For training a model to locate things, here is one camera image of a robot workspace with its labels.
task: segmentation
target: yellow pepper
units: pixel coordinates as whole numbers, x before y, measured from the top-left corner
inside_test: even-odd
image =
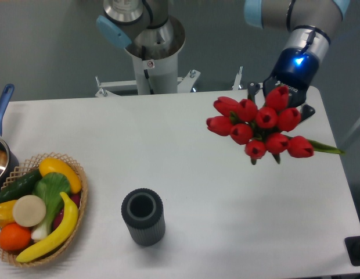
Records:
[[[68,178],[70,183],[70,191],[72,194],[77,194],[81,191],[81,180],[74,172],[74,170],[64,161],[48,157],[39,164],[39,172],[44,177],[48,173],[61,173]]]
[[[17,200],[9,201],[9,202],[2,202],[0,203],[0,227],[3,228],[4,226],[14,223],[15,220],[12,216],[12,209],[15,205]]]
[[[46,255],[67,240],[74,231],[78,220],[78,207],[65,192],[61,192],[60,196],[64,200],[64,217],[62,222],[46,238],[22,251],[16,257],[19,263],[27,263]]]

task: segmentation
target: red vegetable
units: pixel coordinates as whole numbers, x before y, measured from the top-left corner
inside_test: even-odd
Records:
[[[81,203],[81,194],[73,194],[70,196],[70,199],[77,205],[78,208],[80,208]],[[60,225],[64,217],[64,209],[62,209],[55,217],[52,223],[52,230],[55,231],[56,228]]]

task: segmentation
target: saucepan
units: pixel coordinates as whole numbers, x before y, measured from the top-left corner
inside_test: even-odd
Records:
[[[9,177],[10,172],[19,165],[19,161],[11,152],[7,143],[2,139],[2,121],[8,103],[10,102],[12,93],[15,89],[13,84],[7,84],[3,89],[0,98],[0,190],[6,178]]]

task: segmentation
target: woven basket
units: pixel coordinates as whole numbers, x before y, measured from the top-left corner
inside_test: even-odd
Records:
[[[33,156],[31,159],[27,159],[24,163],[21,163],[19,167],[16,167],[14,169],[13,172],[10,173],[10,177],[8,177],[6,179],[6,182],[3,184],[3,187],[6,187],[7,185],[9,185],[12,181],[16,180],[17,178],[23,176],[24,174],[36,169],[39,165],[39,163],[47,158],[47,157],[53,157],[53,158],[58,158],[64,162],[66,162],[78,175],[78,177],[81,180],[81,184],[82,184],[82,194],[81,194],[81,204],[80,204],[80,208],[79,208],[79,215],[78,215],[78,221],[77,221],[77,225],[73,231],[73,233],[70,235],[70,237],[66,240],[66,242],[64,242],[60,247],[57,248],[57,250],[54,251],[54,253],[52,254],[47,254],[44,257],[41,257],[39,259],[36,259],[32,262],[29,263],[19,263],[16,261],[16,256],[18,255],[18,253],[11,253],[11,252],[7,252],[4,251],[1,247],[0,247],[0,258],[3,262],[9,263],[12,266],[17,266],[17,267],[35,267],[35,266],[40,266],[42,264],[45,263],[49,263],[50,261],[52,261],[53,259],[57,258],[61,253],[63,253],[68,246],[70,245],[70,243],[72,242],[79,226],[81,225],[81,221],[82,218],[84,216],[85,213],[85,208],[86,208],[86,202],[87,202],[87,194],[88,194],[88,189],[87,189],[87,178],[85,175],[85,172],[83,170],[83,167],[81,167],[81,165],[74,160],[73,158],[69,157],[66,154],[60,154],[60,153],[50,153],[50,154],[39,154],[37,156]]]

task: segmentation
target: toy vegetable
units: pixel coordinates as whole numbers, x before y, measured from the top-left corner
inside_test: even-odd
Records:
[[[19,199],[32,193],[35,183],[42,178],[39,169],[35,169],[9,184],[0,192],[0,203]]]
[[[66,193],[61,192],[60,196],[64,201],[64,218],[60,226],[45,239],[22,251],[16,258],[18,262],[27,263],[46,255],[61,245],[72,234],[77,225],[78,207]]]
[[[10,223],[14,223],[15,220],[12,215],[12,209],[16,200],[0,203],[0,227],[4,227]]]
[[[53,219],[63,208],[61,192],[70,194],[70,184],[66,176],[61,173],[45,175],[34,187],[33,194],[40,197],[46,204],[46,216],[32,230],[31,237],[35,241],[44,239],[51,233]]]
[[[0,247],[6,251],[18,251],[26,248],[30,243],[30,230],[12,223],[0,232]]]
[[[48,173],[62,173],[64,174],[70,183],[70,189],[72,194],[77,194],[81,191],[81,181],[74,172],[74,170],[64,161],[57,158],[48,157],[39,164],[39,171],[44,177]]]
[[[12,216],[17,224],[33,227],[39,224],[46,215],[46,204],[38,196],[26,195],[17,200],[12,209]]]

